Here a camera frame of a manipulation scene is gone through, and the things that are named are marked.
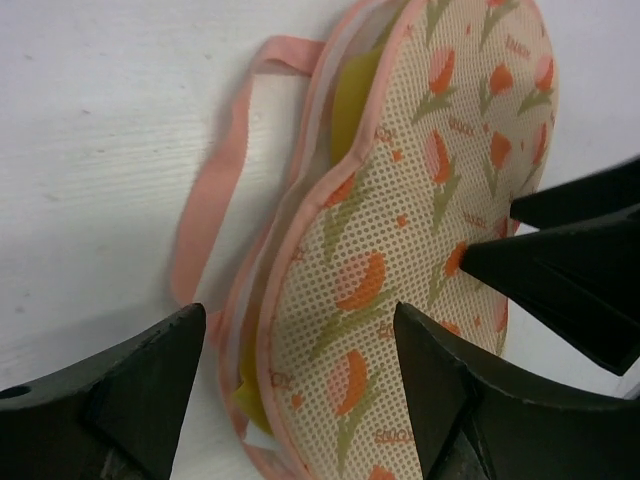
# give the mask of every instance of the white table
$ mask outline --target white table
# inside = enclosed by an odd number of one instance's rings
[[[247,61],[272,34],[324,38],[349,3],[0,1],[0,389],[96,353],[174,309],[166,277],[175,227]],[[561,75],[548,186],[640,151],[640,6],[540,5]],[[234,197],[242,214],[225,222],[208,272],[220,289],[207,298],[213,306],[254,235],[255,205],[270,195],[260,185],[277,181],[268,167],[250,162]],[[507,354],[515,363],[602,393],[637,383],[638,369],[620,384],[512,312]],[[73,325],[80,330],[69,338]],[[205,349],[176,480],[258,478],[215,390]]]

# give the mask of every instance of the bag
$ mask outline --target bag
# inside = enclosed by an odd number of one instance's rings
[[[270,62],[311,80],[285,193],[210,315],[225,407],[265,478],[420,479],[394,306],[502,352],[507,299],[458,263],[467,245],[514,234],[510,202],[543,171],[558,87],[540,12],[532,0],[361,0],[326,44],[270,39],[185,207],[171,278],[182,304]]]

